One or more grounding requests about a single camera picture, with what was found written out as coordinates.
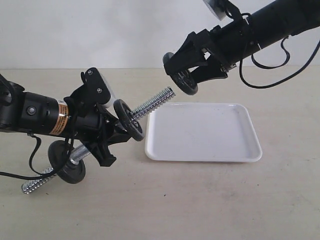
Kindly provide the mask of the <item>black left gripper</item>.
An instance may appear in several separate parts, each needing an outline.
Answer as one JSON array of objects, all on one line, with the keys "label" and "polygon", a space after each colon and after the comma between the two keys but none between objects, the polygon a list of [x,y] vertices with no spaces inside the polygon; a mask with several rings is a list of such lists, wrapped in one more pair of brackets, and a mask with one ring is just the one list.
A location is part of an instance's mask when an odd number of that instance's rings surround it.
[{"label": "black left gripper", "polygon": [[[119,127],[111,125],[118,119],[112,115],[107,108],[96,104],[85,117],[78,116],[74,124],[74,138],[79,140],[98,161],[101,167],[110,167],[117,158],[111,154],[108,146],[128,142],[132,137],[129,133]],[[109,137],[107,144],[98,142],[102,138],[102,131],[106,131]]]}]

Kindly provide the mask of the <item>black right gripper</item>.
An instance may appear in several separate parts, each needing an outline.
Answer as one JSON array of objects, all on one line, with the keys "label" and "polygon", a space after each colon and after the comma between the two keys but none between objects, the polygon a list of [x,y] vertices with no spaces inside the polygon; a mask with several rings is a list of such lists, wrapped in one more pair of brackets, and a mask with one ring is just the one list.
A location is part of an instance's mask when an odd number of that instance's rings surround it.
[{"label": "black right gripper", "polygon": [[234,20],[224,27],[215,26],[191,32],[176,53],[164,54],[164,70],[174,75],[184,70],[189,84],[226,79],[227,72],[260,50],[248,18]]}]

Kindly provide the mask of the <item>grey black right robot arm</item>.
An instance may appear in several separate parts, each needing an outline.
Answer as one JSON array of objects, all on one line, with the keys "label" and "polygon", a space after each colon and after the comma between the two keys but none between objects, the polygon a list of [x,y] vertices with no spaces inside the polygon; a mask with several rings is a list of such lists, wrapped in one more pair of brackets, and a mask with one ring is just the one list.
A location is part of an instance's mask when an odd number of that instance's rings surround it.
[{"label": "grey black right robot arm", "polygon": [[226,79],[241,60],[320,25],[318,0],[275,0],[247,17],[230,2],[224,7],[230,23],[189,33],[177,52],[164,56],[164,70],[174,81],[196,88]]}]

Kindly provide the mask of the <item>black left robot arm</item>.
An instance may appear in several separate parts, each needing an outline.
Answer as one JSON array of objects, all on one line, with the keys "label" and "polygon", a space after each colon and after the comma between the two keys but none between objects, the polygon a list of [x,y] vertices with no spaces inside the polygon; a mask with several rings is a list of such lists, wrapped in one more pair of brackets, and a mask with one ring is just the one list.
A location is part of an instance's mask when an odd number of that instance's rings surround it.
[{"label": "black left robot arm", "polygon": [[130,108],[115,98],[98,69],[80,75],[81,86],[62,100],[25,91],[0,78],[0,130],[63,138],[54,169],[67,164],[71,141],[79,140],[100,166],[109,167],[116,160],[109,146],[135,137]]}]

